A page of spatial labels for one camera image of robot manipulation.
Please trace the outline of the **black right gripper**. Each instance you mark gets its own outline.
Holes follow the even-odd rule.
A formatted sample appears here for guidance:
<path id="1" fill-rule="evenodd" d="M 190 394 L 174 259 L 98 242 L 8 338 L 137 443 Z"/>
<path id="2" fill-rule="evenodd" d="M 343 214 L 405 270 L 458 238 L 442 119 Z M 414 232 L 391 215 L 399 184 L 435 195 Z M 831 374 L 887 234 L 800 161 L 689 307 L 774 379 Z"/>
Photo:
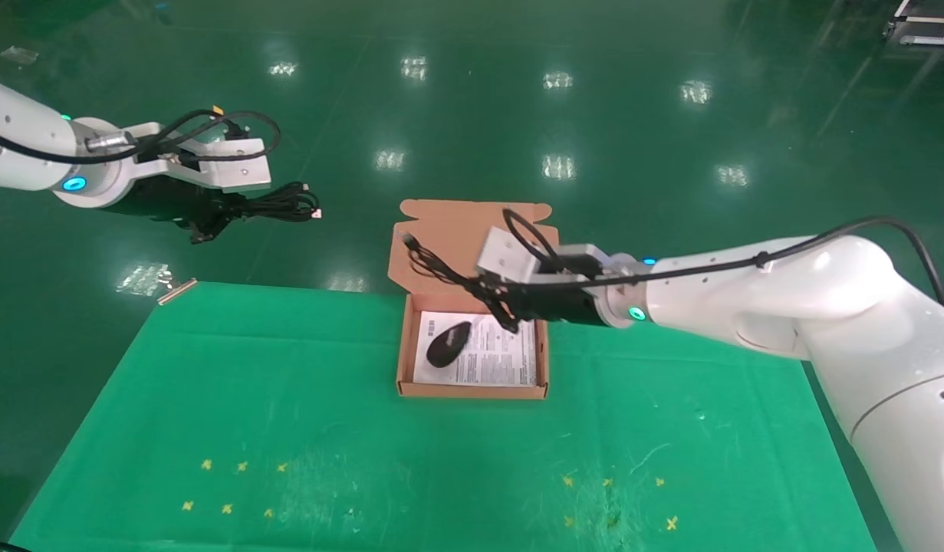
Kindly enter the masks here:
<path id="1" fill-rule="evenodd" d="M 597 306 L 595 287 L 556 284 L 524 284 L 506 281 L 496 273 L 472 277 L 472 296 L 485 305 L 500 325 L 511 334 L 520 330 L 521 319 L 566 322 L 605 327 Z M 507 307 L 516 307 L 516 315 Z"/>

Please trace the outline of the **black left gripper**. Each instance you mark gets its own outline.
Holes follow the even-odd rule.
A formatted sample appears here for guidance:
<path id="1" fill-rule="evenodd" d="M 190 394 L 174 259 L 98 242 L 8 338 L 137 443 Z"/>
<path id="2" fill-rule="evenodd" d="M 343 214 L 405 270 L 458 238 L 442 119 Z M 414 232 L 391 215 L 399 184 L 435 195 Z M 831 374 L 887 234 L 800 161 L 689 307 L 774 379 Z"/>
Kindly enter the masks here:
<path id="1" fill-rule="evenodd" d="M 149 218 L 156 222 L 181 219 L 192 245 L 215 240 L 229 224 L 244 216 L 246 196 L 208 195 L 208 189 L 174 178 L 145 178 L 131 184 L 104 211 Z"/>

